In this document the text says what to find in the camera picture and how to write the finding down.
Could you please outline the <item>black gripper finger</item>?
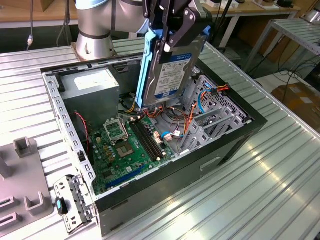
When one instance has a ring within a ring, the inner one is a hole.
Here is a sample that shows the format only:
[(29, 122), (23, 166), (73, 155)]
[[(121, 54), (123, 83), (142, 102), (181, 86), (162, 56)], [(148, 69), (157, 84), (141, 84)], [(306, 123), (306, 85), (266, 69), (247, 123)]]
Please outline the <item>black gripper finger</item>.
[(159, 28), (160, 24), (160, 9), (158, 0), (143, 0), (142, 1), (143, 15), (149, 20), (150, 28)]
[(201, 34), (201, 15), (195, 8), (185, 8), (179, 18), (163, 14), (162, 40), (159, 46), (159, 63), (166, 63), (171, 50), (189, 46)]

